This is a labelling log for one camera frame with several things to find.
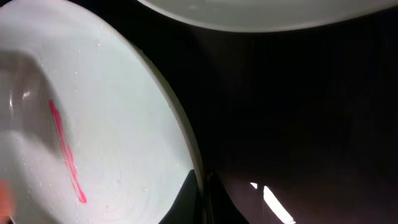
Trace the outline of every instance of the white plate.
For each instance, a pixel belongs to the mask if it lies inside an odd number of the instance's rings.
[[[17,224],[158,223],[194,168],[201,185],[177,98],[112,27],[63,0],[0,8],[0,179]]]
[[[396,6],[398,0],[138,0],[172,19],[207,29],[275,32],[304,29]]]

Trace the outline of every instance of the orange object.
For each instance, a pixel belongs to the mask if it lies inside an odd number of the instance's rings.
[[[0,224],[7,223],[14,212],[11,190],[5,180],[0,180]]]

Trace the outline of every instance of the white bowl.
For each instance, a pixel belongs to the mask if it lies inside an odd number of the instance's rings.
[[[275,32],[304,29],[377,12],[398,0],[138,0],[172,19],[207,29]]]

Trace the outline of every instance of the pink sauce streak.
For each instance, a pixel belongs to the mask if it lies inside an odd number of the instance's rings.
[[[87,198],[85,193],[80,187],[79,182],[77,181],[77,172],[75,169],[72,150],[69,146],[69,143],[66,140],[65,132],[63,130],[62,117],[60,115],[60,111],[55,107],[53,100],[50,100],[50,109],[51,115],[54,119],[55,129],[57,130],[58,140],[60,141],[60,149],[63,154],[63,159],[65,160],[65,165],[70,171],[70,180],[72,182],[73,189],[75,190],[77,197],[81,203],[87,203]]]

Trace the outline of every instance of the dark background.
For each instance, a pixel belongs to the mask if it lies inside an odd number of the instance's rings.
[[[182,24],[136,1],[73,2],[157,66],[206,170],[277,187],[296,203],[305,198],[324,217],[398,222],[397,8],[306,30],[239,34]],[[299,220],[305,212],[296,213]]]

